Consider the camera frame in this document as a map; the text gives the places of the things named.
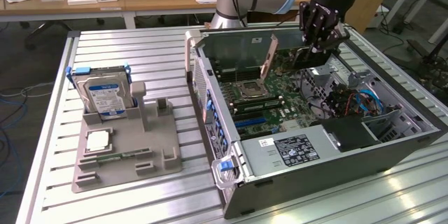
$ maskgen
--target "gray floor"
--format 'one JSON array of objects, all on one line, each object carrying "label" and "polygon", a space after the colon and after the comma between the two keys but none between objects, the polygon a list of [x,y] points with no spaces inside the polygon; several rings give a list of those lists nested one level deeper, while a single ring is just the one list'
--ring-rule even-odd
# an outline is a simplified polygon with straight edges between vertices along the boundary
[{"label": "gray floor", "polygon": [[[384,4],[392,6],[394,1],[396,0],[385,0]],[[413,0],[406,1],[400,10],[401,13],[408,9],[410,2],[413,2]],[[200,20],[209,21],[210,17],[210,15],[201,15]],[[426,40],[446,18],[448,10],[428,2],[412,23],[414,30],[405,30],[398,37],[404,40],[416,39],[422,43],[424,47],[430,50],[433,45],[430,45]],[[140,18],[138,22],[141,27],[186,25],[185,16],[180,15],[166,16],[164,25],[157,22],[157,17]],[[102,26],[96,24],[94,19],[68,21],[66,23],[74,30],[124,29],[124,21],[121,18],[105,19]],[[32,28],[36,28],[40,24],[41,22],[30,22]],[[9,23],[8,28],[0,32],[0,90],[12,87],[26,87],[41,82],[50,82],[54,79],[64,48],[65,31],[60,27],[52,27],[45,31],[42,36],[36,38],[34,43],[37,49],[34,51],[26,51],[22,47],[22,40],[30,31],[32,29],[21,29],[18,23]],[[376,29],[369,29],[364,36],[381,50],[400,42],[397,39],[380,33]],[[388,53],[406,59],[409,53],[405,48],[406,45],[402,45],[390,49]],[[444,52],[441,53],[442,57],[446,55],[448,45],[444,47]],[[44,93],[48,90],[49,87],[38,88],[32,94]],[[10,101],[21,101],[21,98],[10,99]],[[26,174],[32,164],[48,101],[49,96],[29,98],[26,101],[28,113],[25,117],[17,126],[6,131],[18,152],[24,178],[14,187],[13,194],[0,198],[0,223],[13,223],[17,216],[21,191],[24,190]],[[13,106],[0,104],[0,119],[4,118],[13,109]],[[4,159],[4,156],[5,152],[1,152],[0,160]],[[17,161],[13,159],[13,156],[10,156],[5,166],[0,169],[0,192],[5,191],[14,183],[17,172]]]}]

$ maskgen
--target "aluminum table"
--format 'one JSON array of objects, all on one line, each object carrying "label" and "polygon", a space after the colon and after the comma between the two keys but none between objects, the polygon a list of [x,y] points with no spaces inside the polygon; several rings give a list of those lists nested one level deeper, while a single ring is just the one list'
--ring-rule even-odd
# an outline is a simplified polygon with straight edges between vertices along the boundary
[{"label": "aluminum table", "polygon": [[[194,28],[201,27],[86,31],[66,39],[17,223],[446,222],[446,136],[382,173],[240,218],[222,219],[184,77],[184,33]],[[448,108],[354,31],[350,40],[448,123]],[[340,49],[353,69],[364,69],[344,45]],[[69,184],[82,103],[64,69],[68,65],[104,67],[124,62],[132,67],[133,81],[146,84],[145,102],[166,96],[173,103],[184,169],[176,174],[73,194]]]}]

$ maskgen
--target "hard drive label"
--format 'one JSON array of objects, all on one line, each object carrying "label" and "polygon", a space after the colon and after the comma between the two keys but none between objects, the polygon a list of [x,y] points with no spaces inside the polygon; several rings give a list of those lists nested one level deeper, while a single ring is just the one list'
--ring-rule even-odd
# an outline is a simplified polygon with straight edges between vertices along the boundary
[{"label": "hard drive label", "polygon": [[313,148],[306,135],[276,140],[273,143],[277,147],[282,161],[289,167],[318,159],[316,149]]},{"label": "hard drive label", "polygon": [[124,112],[125,107],[122,98],[117,94],[118,91],[117,84],[89,87],[93,103],[101,115],[116,115]]}]

